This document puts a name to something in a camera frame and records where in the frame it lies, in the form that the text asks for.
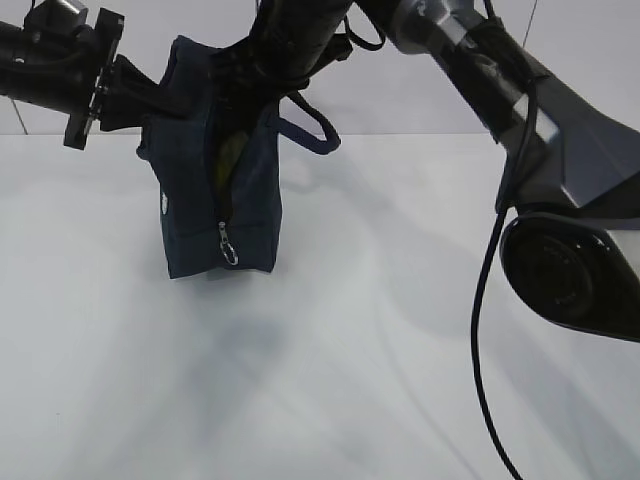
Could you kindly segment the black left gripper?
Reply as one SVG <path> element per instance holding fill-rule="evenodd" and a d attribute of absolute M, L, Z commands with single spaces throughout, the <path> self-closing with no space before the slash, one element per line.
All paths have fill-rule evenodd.
<path fill-rule="evenodd" d="M 99 10 L 94 28 L 98 50 L 88 55 L 82 65 L 81 103 L 69 116 L 64 134 L 66 147 L 86 147 L 101 109 L 103 132 L 141 127 L 149 116 L 185 118 L 190 113 L 191 101 L 187 97 L 156 84 L 127 57 L 115 57 L 123 29 L 123 15 L 105 8 Z"/>

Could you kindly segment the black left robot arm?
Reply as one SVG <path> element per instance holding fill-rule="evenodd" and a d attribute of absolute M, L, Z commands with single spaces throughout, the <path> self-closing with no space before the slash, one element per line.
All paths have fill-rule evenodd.
<path fill-rule="evenodd" d="M 76 150 L 94 124 L 113 132 L 151 115 L 186 117 L 187 98 L 118 54 L 124 16 L 101 9 L 89 25 L 87 15 L 80 1 L 43 1 L 31 5 L 22 26 L 2 23 L 2 95 L 67 115 L 64 144 Z"/>

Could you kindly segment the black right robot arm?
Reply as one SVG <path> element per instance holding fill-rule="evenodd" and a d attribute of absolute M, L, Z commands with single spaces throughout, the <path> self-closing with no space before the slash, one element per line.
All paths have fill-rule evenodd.
<path fill-rule="evenodd" d="M 496 220 L 473 300 L 478 322 L 494 260 L 538 316 L 637 341 L 639 134 L 530 55 L 492 9 L 471 1 L 362 1 L 380 36 L 431 56 L 506 153 Z"/>

